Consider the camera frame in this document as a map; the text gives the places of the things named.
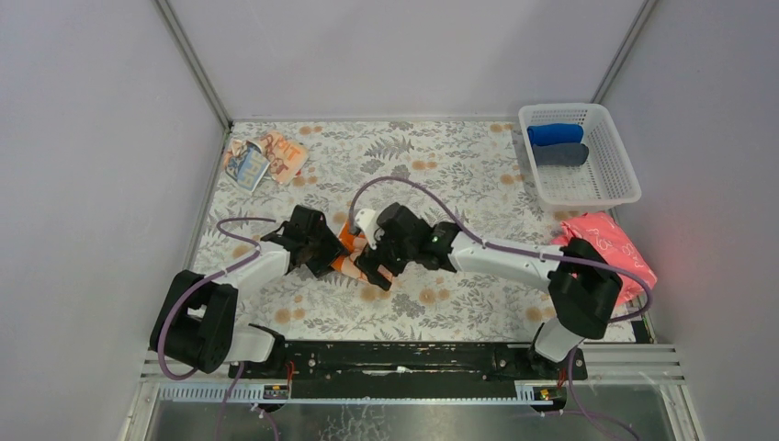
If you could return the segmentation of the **orange cartoon towel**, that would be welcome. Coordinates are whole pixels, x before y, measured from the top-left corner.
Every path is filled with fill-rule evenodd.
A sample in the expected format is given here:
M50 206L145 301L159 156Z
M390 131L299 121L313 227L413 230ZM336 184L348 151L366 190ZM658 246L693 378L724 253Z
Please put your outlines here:
M346 250L346 255L339 255L333 261L331 268L344 276L369 283L367 275L356 266L356 259L367 247L367 239L362 232L352 234L349 227L350 224L347 221L337 234L337 238Z

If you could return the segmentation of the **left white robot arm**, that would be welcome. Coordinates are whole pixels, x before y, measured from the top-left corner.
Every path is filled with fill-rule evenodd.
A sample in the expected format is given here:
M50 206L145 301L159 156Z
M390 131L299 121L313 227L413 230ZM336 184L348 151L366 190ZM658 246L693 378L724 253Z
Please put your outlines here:
M169 379L210 374L223 364L284 361L283 335L262 325L235 323L242 290L262 287L305 266L316 277L347 254L322 212L301 205L290 218L258 239L232 233L247 252L211 275L177 273L150 335L150 348Z

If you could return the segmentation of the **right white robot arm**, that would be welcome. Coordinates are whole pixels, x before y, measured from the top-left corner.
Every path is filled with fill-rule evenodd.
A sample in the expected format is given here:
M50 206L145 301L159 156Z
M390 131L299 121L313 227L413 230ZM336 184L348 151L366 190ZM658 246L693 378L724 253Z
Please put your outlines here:
M390 288L390 278L414 263L430 271L508 279L547 293L555 315L540 326L530 351L554 363L583 341L604 337L622 288L620 276L582 239L564 246L490 242L454 222L430 225L399 203L381 212L361 209L353 223L367 241L355 264L379 288Z

